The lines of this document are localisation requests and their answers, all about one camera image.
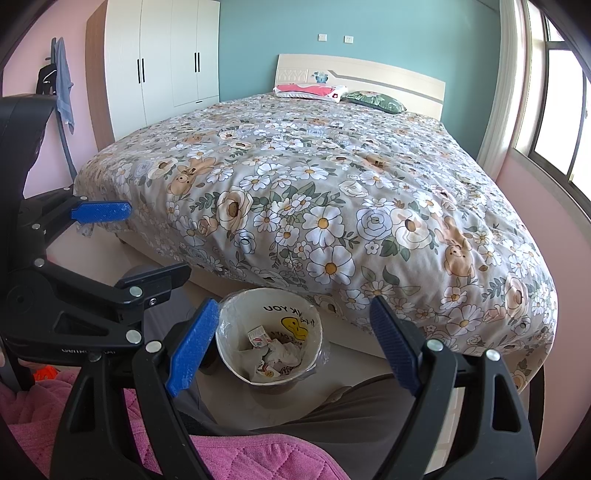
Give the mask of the small white box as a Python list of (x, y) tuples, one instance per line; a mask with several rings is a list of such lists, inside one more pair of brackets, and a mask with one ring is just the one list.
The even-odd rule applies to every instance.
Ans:
[(255, 349), (266, 348), (271, 342), (273, 342), (273, 339), (270, 338), (269, 334), (267, 334), (263, 325), (259, 325), (250, 329), (249, 332), (246, 333), (246, 337), (249, 339), (249, 343)]

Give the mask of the dark grey trousers leg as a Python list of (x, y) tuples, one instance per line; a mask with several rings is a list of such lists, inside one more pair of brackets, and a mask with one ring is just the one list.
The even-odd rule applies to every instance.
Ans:
[(215, 361), (174, 403), (211, 432), (293, 435), (347, 462), (389, 451), (414, 398), (384, 360), (332, 345), (327, 363), (283, 387), (250, 386)]

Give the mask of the beige wooden headboard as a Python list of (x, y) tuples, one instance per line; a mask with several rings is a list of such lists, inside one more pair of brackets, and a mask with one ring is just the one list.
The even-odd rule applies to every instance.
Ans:
[(280, 54), (274, 85), (314, 83), (328, 77), (328, 85), (344, 85), (349, 91), (389, 95), (408, 111), (440, 120), (446, 83), (411, 70), (349, 57), (315, 54)]

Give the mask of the pink quilted garment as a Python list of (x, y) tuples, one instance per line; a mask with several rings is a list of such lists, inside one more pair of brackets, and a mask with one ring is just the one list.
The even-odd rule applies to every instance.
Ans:
[[(35, 384), (29, 392), (14, 393), (1, 387), (1, 415), (10, 432), (42, 474), (50, 472), (51, 455), (65, 402), (77, 374), (57, 375)], [(189, 451), (201, 459), (215, 479), (346, 479), (339, 464), (315, 445), (286, 435), (257, 437), (204, 437), (182, 433), (178, 420), (160, 428), (153, 420), (145, 423), (132, 390), (125, 392), (131, 430), (143, 466), (158, 473), (159, 461), (167, 466), (178, 456), (173, 448)]]

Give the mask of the white red plastic bag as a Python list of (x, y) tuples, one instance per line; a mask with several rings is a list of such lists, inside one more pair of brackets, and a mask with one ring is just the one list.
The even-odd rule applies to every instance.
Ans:
[(253, 383), (280, 381), (301, 365), (303, 349), (293, 342), (277, 339), (263, 349), (251, 347), (238, 352), (238, 371)]

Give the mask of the dark framed window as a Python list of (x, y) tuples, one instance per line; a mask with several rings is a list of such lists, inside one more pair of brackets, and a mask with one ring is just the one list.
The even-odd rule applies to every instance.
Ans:
[(566, 40), (527, 4), (526, 89), (517, 150), (590, 212), (590, 78)]

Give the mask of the cream white wardrobe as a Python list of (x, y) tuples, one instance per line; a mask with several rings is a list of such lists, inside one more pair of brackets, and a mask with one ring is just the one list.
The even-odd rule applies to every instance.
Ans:
[(87, 19), (85, 77), (98, 149), (219, 100), (217, 1), (102, 2)]

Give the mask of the blue hanging clothes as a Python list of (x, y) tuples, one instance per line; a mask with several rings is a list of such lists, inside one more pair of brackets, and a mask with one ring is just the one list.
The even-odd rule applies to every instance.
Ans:
[(39, 70), (36, 84), (38, 95), (52, 95), (56, 97), (55, 117), (60, 144), (63, 150), (67, 169), (72, 180), (77, 176), (65, 127), (71, 134), (75, 130), (73, 107), (71, 104), (71, 90), (74, 83), (71, 80), (65, 40), (63, 37), (52, 38), (50, 56), (45, 58), (46, 64)]

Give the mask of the green floral pillow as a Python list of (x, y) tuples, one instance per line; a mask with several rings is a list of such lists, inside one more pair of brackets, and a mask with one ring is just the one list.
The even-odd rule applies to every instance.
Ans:
[(389, 114), (401, 114), (407, 111), (404, 104), (389, 95), (373, 91), (353, 91), (342, 95), (342, 101), (377, 109)]

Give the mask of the floral bed quilt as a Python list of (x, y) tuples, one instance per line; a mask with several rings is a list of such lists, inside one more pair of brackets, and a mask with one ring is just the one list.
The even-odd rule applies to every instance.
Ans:
[(76, 191), (207, 276), (297, 293), (362, 330), (384, 297), (450, 349), (499, 351), (518, 389), (557, 328), (552, 276), (495, 182), (436, 119), (271, 94), (139, 129)]

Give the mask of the white curtain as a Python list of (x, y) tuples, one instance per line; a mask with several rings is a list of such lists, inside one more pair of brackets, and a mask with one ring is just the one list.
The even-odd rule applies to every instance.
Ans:
[(478, 164), (496, 181), (516, 146), (529, 90), (532, 35), (526, 1), (500, 2), (501, 41), (495, 94)]

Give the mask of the white trash bin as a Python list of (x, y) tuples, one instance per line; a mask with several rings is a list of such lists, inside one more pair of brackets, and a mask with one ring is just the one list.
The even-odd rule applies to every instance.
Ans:
[(236, 378), (269, 391), (290, 389), (329, 357), (318, 309), (279, 289), (243, 290), (224, 299), (215, 341)]

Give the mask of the pink white pillow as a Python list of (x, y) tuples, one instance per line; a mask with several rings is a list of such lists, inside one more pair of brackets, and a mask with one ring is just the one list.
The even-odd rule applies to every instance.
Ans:
[(277, 98), (297, 98), (332, 103), (339, 103), (342, 95), (345, 95), (348, 91), (348, 87), (344, 85), (332, 86), (324, 83), (288, 83), (276, 85), (276, 87), (273, 88), (273, 94), (276, 95)]

